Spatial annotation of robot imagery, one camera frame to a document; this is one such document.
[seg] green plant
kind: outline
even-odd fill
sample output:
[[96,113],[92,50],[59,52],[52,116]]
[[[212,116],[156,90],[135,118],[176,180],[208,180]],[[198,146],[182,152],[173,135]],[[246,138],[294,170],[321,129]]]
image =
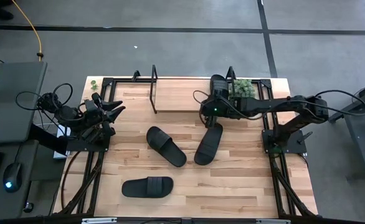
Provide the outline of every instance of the green plant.
[[95,90],[98,89],[98,85],[97,85],[97,82],[95,80],[92,80],[90,84],[91,84],[91,89],[92,90],[95,91]]
[[[232,96],[232,84],[229,84],[229,96]],[[255,88],[251,80],[237,79],[234,80],[234,97],[255,97]]]

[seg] gray floor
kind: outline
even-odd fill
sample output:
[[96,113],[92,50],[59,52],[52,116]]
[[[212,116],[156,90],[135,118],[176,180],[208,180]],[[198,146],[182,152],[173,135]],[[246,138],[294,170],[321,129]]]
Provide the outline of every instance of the gray floor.
[[[256,0],[19,0],[33,23],[54,26],[261,28]],[[270,29],[365,30],[365,0],[263,0]],[[26,24],[16,18],[7,24]],[[234,66],[239,77],[270,77],[262,34],[153,32],[39,32],[48,72],[42,92],[69,82],[70,105],[80,101],[89,75],[210,76]],[[292,95],[321,90],[351,93],[365,86],[365,35],[271,35],[278,77]],[[32,32],[0,30],[0,58],[37,60]],[[341,108],[351,99],[327,94]],[[365,180],[346,176],[362,169],[344,121],[310,125],[306,140],[310,175],[320,215],[365,222]],[[50,206],[53,190],[35,190],[36,204]]]

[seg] slide sandal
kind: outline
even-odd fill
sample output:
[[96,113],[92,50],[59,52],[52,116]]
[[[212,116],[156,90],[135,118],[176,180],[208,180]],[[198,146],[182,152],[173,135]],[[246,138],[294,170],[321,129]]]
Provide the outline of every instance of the slide sandal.
[[127,180],[121,186],[121,192],[124,196],[139,198],[162,198],[170,194],[172,189],[173,180],[170,177]]
[[146,133],[149,146],[176,167],[182,167],[187,162],[187,156],[177,147],[171,137],[158,127],[149,128]]
[[216,123],[214,128],[207,129],[205,136],[195,152],[194,160],[196,164],[204,166],[213,161],[220,144],[221,135],[222,126],[219,123]]

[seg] wooden tabletop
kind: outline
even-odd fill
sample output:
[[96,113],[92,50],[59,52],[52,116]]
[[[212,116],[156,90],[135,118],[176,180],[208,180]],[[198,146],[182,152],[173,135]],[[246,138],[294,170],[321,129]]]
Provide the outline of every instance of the wooden tabletop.
[[[102,79],[103,77],[87,77],[82,100],[89,99],[94,92],[90,82],[95,80],[98,86],[101,86]],[[203,78],[197,79],[198,85],[202,85],[199,83],[203,82],[201,80]],[[275,98],[290,94],[286,79],[272,79],[272,84]],[[105,154],[95,216],[197,218],[278,216],[270,164],[262,148],[261,119],[238,121],[219,118],[224,132],[216,157],[208,166],[199,166],[195,164],[193,157],[206,128],[201,123],[198,112],[154,114],[149,102],[149,89],[150,85],[147,83],[119,83],[116,86],[115,100],[123,100],[126,110],[113,124],[116,135],[112,137],[109,151]],[[191,98],[192,93],[191,96],[181,100],[191,101]],[[292,112],[278,113],[280,123],[286,123],[294,116]],[[186,165],[181,168],[174,167],[148,146],[146,132],[152,126],[161,128],[173,138],[177,146],[187,155]],[[87,153],[80,153],[72,164],[65,184],[66,202],[72,199],[82,184],[86,159]],[[298,155],[287,154],[287,164],[293,189],[306,206],[316,213],[305,162]],[[122,195],[121,185],[124,181],[147,176],[173,178],[173,191],[165,198],[128,198]],[[288,211],[284,190],[282,194],[284,208]],[[60,194],[54,212],[59,210]]]

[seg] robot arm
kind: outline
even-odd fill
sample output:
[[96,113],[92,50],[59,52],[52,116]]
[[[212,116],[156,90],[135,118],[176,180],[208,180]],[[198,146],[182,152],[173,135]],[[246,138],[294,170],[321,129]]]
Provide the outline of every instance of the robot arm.
[[85,100],[80,106],[85,106],[85,111],[71,108],[58,100],[54,93],[46,93],[39,99],[37,105],[49,113],[53,113],[59,124],[70,128],[72,136],[78,139],[94,142],[103,136],[112,136],[115,130],[110,127],[118,115],[126,108],[118,107],[122,101],[104,102],[98,93],[92,95],[92,100]]
[[228,100],[227,81],[211,82],[211,94],[202,101],[200,113],[206,118],[206,127],[211,128],[216,123],[217,117],[231,119],[258,119],[251,118],[256,114],[271,112],[294,111],[299,115],[286,124],[279,124],[273,128],[273,142],[281,147],[286,146],[291,134],[308,124],[321,124],[328,120],[328,110],[320,107],[326,106],[325,100],[317,96],[293,96],[272,100],[257,100],[249,97],[234,97]]

